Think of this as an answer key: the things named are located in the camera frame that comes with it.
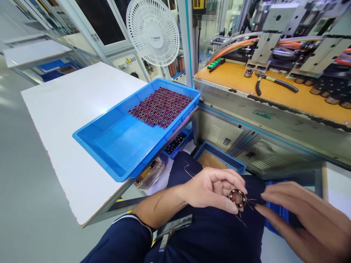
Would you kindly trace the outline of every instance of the pliers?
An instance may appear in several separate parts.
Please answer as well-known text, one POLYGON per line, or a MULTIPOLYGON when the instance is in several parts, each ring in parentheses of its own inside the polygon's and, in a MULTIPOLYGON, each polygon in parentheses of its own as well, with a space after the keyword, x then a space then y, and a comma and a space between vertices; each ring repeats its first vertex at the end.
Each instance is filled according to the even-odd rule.
POLYGON ((260 73, 255 72, 255 75, 258 77, 258 80, 257 80, 257 83, 256 83, 256 93, 257 93, 258 96, 260 96, 262 94, 262 92, 260 90, 261 79, 266 79, 266 80, 272 81, 272 82, 274 82, 276 84, 279 84, 279 85, 281 85, 283 87, 286 87, 286 88, 290 89, 294 93, 298 93, 299 92, 299 89, 296 88, 295 86, 293 86, 293 85, 291 85, 291 84, 289 84, 287 82, 284 82, 282 80, 277 80, 277 79, 274 79, 272 77, 268 77, 262 72, 260 72, 260 73))

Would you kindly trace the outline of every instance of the navy blue sleeve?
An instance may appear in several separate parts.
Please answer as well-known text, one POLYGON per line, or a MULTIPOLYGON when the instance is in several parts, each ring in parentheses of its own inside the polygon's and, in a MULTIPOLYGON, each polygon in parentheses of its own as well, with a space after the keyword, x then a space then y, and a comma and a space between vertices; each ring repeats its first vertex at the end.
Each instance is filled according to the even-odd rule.
POLYGON ((143 262, 152 245, 152 231, 133 214, 114 221, 82 263, 143 262))

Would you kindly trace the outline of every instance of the industrial machine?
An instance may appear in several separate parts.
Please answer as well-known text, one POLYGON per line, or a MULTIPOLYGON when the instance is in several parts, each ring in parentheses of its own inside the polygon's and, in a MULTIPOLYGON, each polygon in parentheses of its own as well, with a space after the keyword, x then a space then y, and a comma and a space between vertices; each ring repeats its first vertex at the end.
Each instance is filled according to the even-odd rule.
POLYGON ((216 33, 194 75, 200 138, 258 174, 315 160, 350 169, 350 8, 244 1, 239 23, 216 33))

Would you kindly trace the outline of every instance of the fan grille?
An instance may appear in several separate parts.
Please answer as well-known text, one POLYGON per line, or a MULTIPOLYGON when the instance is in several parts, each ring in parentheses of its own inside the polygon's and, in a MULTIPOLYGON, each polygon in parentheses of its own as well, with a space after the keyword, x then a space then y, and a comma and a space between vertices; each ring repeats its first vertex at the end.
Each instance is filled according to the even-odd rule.
POLYGON ((159 0, 132 0, 127 9, 127 29, 136 51, 156 66, 171 64, 179 51, 177 24, 159 0))

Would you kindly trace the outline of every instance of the gray floor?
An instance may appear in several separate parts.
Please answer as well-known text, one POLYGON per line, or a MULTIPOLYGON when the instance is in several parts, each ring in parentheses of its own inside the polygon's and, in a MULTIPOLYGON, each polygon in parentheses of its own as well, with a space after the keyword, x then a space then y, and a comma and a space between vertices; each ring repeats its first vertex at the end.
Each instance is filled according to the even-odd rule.
POLYGON ((79 262, 113 219, 80 229, 0 55, 0 262, 79 262))

